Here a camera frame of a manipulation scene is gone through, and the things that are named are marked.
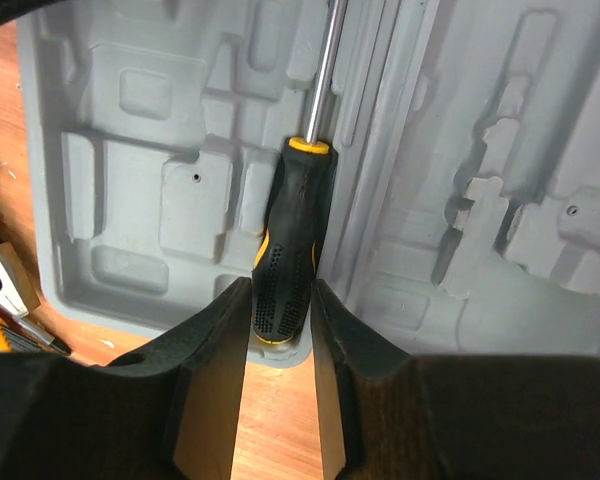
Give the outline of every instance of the metal shaft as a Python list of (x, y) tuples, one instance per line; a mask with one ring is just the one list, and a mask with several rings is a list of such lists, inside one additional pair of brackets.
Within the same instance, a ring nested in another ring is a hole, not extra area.
[(328, 26), (322, 45), (318, 72), (316, 73), (313, 99), (311, 100), (309, 123), (304, 134), (304, 140), (310, 144), (315, 144), (318, 140), (318, 129), (320, 128), (324, 105), (331, 88), (331, 77), (333, 75), (333, 67), (336, 63), (347, 3), (348, 0), (331, 0)]
[(25, 320), (24, 318), (13, 316), (12, 319), (20, 328), (22, 328), (23, 332), (31, 335), (33, 338), (47, 347), (55, 340), (51, 334), (45, 332), (37, 325), (34, 325), (32, 322)]

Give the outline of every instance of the plastic compartment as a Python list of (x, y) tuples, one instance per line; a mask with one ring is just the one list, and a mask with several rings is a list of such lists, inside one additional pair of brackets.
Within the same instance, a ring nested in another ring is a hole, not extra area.
[[(92, 0), (19, 22), (59, 311), (152, 337), (249, 275), (326, 13)], [(349, 308), (408, 351), (600, 353), (600, 0), (350, 0), (332, 93), (319, 275)], [(310, 349), (305, 328), (249, 359)]]

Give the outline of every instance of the wooden surface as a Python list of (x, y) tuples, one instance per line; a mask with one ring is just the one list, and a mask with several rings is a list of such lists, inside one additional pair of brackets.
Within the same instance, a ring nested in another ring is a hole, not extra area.
[[(39, 288), (15, 38), (15, 25), (0, 28), (0, 231)], [(108, 363), (145, 341), (64, 318), (44, 299), (34, 317), (85, 363)], [(247, 365), (232, 478), (322, 478), (312, 359), (290, 370)]]

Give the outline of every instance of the screwdriver tip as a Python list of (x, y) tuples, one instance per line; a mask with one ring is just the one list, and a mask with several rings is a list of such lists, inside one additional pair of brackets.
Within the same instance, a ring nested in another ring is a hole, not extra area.
[(56, 338), (49, 346), (58, 353), (62, 353), (63, 355), (71, 355), (71, 347), (69, 347), (69, 345), (64, 343), (59, 338)]

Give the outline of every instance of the screwdriver handle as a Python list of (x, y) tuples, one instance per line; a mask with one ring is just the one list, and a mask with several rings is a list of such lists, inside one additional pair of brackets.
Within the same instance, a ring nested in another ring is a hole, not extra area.
[(293, 137), (283, 148), (283, 180), (252, 273), (253, 328), (267, 343), (291, 340), (307, 315), (319, 260), (319, 186), (331, 159), (330, 147), (322, 142)]
[(0, 351), (3, 352), (41, 352), (42, 348), (35, 342), (9, 328), (0, 318)]

